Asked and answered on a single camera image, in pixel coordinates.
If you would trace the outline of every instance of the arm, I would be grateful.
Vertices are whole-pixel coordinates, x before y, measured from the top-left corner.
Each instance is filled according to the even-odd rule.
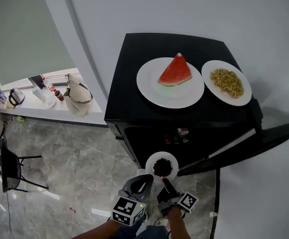
[[[183,222],[180,206],[173,206],[167,214],[167,219],[169,220],[172,239],[190,239]]]
[[[108,239],[113,236],[121,227],[121,224],[113,220],[109,220],[103,223],[99,227],[85,232],[81,235],[74,237],[73,239]]]

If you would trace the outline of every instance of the kettle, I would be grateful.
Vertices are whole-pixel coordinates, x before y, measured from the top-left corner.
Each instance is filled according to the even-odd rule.
[[[24,102],[24,99],[25,99],[25,95],[18,88],[13,88],[10,90],[8,100],[11,103],[11,105],[18,106],[22,102]]]

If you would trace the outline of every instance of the bag strap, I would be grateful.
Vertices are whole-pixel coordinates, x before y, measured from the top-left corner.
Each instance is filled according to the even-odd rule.
[[[81,84],[80,82],[76,82],[76,81],[72,81],[72,80],[68,80],[68,83],[75,83],[75,84],[83,87],[84,89],[88,90],[88,92],[89,92],[89,94],[90,94],[90,100],[81,102],[81,101],[73,98],[73,97],[70,95],[70,88],[68,88],[65,94],[66,94],[66,96],[69,96],[69,98],[70,98],[72,101],[78,102],[78,103],[80,103],[80,104],[87,104],[87,103],[89,103],[89,102],[92,101],[93,95],[91,94],[91,92],[89,91],[89,89],[88,89],[86,86],[84,86],[84,85]]]

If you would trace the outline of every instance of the black chair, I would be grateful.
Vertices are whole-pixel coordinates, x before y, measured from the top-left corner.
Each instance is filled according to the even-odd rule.
[[[27,190],[17,188],[19,186],[20,181],[30,183],[37,187],[48,189],[48,187],[26,180],[21,174],[21,166],[23,165],[22,162],[24,161],[24,159],[41,158],[42,156],[17,157],[6,147],[1,146],[0,157],[1,157],[0,174],[2,179],[3,193],[11,189],[28,192]]]

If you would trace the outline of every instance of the human hand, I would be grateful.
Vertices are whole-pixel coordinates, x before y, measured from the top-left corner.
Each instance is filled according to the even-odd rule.
[[[171,210],[166,215],[167,219],[174,219],[181,217],[181,208],[180,205],[174,205],[171,207]]]

